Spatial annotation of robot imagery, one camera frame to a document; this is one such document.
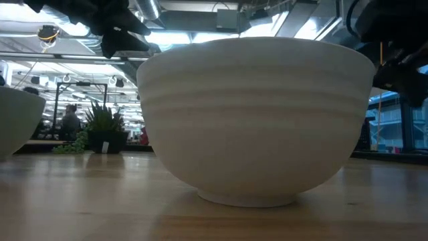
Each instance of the bowl base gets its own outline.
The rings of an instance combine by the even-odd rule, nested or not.
[[[277,197],[236,197],[230,195],[217,195],[206,191],[198,190],[199,197],[228,206],[243,208],[273,208],[290,204],[296,200],[295,195],[285,195]]]

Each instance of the window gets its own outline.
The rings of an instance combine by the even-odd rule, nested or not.
[[[401,106],[399,95],[395,92],[386,92],[382,95],[381,113],[379,115],[380,96],[370,98],[366,117],[371,117],[370,140],[377,144],[379,130],[379,150],[391,152],[394,147],[403,147],[403,133],[401,124]]]
[[[428,99],[413,109],[413,139],[416,149],[428,149]]]

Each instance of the desk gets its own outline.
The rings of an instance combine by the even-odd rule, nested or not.
[[[0,240],[428,240],[428,168],[351,159],[282,208],[213,204],[153,153],[0,162]]]

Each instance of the green plant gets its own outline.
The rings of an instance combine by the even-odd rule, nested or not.
[[[60,145],[59,147],[54,147],[52,152],[55,154],[80,154],[85,151],[85,144],[88,142],[88,132],[87,130],[80,131],[76,134],[77,139],[74,143],[70,145]]]
[[[123,131],[124,122],[118,112],[112,114],[112,109],[106,106],[100,106],[97,102],[91,102],[92,112],[90,109],[86,113],[88,128],[90,131]]]

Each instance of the white label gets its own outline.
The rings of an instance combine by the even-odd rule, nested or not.
[[[102,143],[101,153],[107,153],[107,151],[108,151],[108,142],[104,141]]]

